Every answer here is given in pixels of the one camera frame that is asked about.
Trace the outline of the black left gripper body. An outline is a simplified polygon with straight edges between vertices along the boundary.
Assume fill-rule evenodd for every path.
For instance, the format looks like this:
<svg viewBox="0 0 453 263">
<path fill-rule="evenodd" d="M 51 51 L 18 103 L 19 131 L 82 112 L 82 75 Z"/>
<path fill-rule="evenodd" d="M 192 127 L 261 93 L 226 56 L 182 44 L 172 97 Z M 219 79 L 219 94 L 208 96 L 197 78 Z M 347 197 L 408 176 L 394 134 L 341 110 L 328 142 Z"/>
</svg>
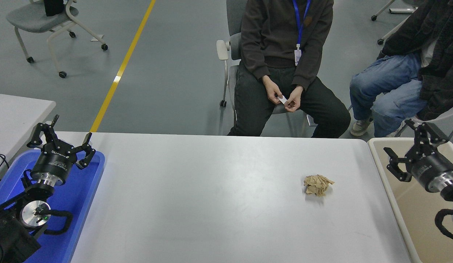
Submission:
<svg viewBox="0 0 453 263">
<path fill-rule="evenodd" d="M 69 153 L 72 149 L 73 145 L 66 142 L 58 142 L 57 145 L 53 142 L 44 144 L 31 170 L 31 177 L 38 179 L 42 174 L 50 174 L 59 179 L 67 179 L 77 160 L 76 153 Z"/>
</svg>

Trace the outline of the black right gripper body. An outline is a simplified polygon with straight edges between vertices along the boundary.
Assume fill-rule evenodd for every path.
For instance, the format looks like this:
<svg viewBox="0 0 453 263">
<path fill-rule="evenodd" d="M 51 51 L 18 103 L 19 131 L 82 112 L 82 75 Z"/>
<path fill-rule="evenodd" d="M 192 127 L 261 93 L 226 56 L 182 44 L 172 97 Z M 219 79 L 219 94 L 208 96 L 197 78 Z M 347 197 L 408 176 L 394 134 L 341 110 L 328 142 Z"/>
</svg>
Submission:
<svg viewBox="0 0 453 263">
<path fill-rule="evenodd" d="M 413 160 L 409 173 L 426 191 L 441 191 L 453 183 L 453 163 L 440 153 Z"/>
</svg>

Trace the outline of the person's left hand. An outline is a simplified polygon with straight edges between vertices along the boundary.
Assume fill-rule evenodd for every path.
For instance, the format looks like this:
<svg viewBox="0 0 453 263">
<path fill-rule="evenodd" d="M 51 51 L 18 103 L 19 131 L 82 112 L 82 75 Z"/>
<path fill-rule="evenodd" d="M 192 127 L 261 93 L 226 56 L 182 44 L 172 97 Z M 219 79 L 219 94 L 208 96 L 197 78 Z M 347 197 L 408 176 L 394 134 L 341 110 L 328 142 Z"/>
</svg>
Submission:
<svg viewBox="0 0 453 263">
<path fill-rule="evenodd" d="M 287 112 L 295 112 L 299 110 L 301 105 L 301 95 L 304 88 L 301 85 L 297 85 L 291 92 L 288 100 L 285 102 L 284 107 Z"/>
</svg>

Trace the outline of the person's right hand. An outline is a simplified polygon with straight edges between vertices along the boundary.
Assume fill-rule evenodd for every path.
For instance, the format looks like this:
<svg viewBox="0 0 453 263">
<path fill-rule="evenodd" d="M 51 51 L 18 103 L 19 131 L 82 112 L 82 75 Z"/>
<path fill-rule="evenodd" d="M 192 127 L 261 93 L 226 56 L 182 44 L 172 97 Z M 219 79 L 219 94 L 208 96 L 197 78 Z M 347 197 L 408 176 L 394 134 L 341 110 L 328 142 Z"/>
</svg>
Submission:
<svg viewBox="0 0 453 263">
<path fill-rule="evenodd" d="M 273 104 L 283 104 L 281 101 L 283 95 L 278 85 L 268 75 L 263 76 L 261 80 L 265 86 L 268 100 Z"/>
</svg>

